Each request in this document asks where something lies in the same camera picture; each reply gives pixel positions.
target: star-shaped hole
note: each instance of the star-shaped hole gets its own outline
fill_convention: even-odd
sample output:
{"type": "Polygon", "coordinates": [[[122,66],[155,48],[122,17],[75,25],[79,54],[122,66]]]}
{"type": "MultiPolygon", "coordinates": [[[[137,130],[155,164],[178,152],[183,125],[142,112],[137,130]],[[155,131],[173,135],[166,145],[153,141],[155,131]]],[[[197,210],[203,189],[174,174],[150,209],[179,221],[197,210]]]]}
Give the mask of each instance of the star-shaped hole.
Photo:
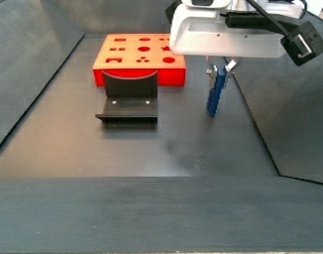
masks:
{"type": "Polygon", "coordinates": [[[163,47],[162,49],[163,49],[163,52],[170,52],[170,47],[169,46],[163,47]]]}

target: gray wall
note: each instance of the gray wall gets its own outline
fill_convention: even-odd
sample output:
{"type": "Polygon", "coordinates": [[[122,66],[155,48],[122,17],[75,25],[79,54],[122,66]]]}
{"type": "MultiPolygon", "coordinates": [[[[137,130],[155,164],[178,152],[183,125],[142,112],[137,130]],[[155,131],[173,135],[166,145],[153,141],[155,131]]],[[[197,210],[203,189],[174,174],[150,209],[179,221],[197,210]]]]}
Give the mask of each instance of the gray wall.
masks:
{"type": "Polygon", "coordinates": [[[237,78],[281,173],[323,183],[323,55],[302,67],[289,56],[245,59],[237,78]]]}
{"type": "Polygon", "coordinates": [[[54,0],[89,34],[170,33],[174,0],[54,0]]]}
{"type": "Polygon", "coordinates": [[[82,36],[50,0],[0,2],[0,143],[82,36]]]}

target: red shape sorter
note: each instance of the red shape sorter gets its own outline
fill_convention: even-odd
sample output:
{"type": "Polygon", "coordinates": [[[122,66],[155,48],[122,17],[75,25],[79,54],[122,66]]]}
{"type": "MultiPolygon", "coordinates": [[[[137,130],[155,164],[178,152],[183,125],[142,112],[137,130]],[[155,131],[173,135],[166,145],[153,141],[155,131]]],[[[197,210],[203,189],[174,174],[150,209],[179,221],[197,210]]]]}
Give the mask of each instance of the red shape sorter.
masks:
{"type": "Polygon", "coordinates": [[[159,85],[185,85],[185,56],[173,54],[169,43],[169,34],[107,35],[93,66],[97,85],[105,85],[105,71],[119,77],[139,77],[157,70],[159,85]]]}

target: black holder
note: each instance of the black holder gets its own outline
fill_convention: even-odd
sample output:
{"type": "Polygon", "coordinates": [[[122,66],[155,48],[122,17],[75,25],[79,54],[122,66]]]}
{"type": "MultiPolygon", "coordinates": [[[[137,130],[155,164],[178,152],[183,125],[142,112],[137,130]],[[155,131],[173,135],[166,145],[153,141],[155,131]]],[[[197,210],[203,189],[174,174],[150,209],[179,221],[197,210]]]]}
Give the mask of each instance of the black holder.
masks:
{"type": "Polygon", "coordinates": [[[95,117],[109,123],[157,123],[158,71],[143,77],[118,77],[103,73],[106,103],[95,117]]]}

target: circular hole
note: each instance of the circular hole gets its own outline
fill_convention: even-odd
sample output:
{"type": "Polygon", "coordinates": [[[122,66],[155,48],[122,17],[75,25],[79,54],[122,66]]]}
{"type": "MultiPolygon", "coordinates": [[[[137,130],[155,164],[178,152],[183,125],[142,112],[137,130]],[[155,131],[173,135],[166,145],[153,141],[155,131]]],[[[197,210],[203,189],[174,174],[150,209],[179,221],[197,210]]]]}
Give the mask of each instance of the circular hole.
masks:
{"type": "Polygon", "coordinates": [[[163,59],[163,62],[167,63],[167,64],[171,64],[174,61],[175,61],[174,58],[165,58],[163,59]]]}
{"type": "Polygon", "coordinates": [[[141,48],[138,48],[138,51],[141,51],[141,52],[149,52],[150,48],[149,47],[141,47],[141,48]]]}

